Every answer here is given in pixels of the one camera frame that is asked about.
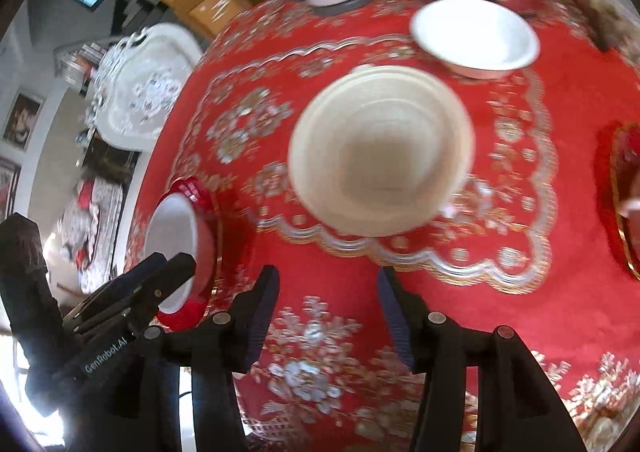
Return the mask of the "person's left hand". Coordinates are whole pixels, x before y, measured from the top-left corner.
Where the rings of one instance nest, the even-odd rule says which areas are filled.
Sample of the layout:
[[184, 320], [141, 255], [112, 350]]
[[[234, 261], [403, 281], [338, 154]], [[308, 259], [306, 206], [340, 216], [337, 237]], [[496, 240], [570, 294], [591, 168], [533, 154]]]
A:
[[627, 198], [624, 201], [621, 201], [616, 207], [616, 213], [625, 219], [629, 219], [630, 216], [640, 211], [640, 198], [639, 197], [631, 197]]

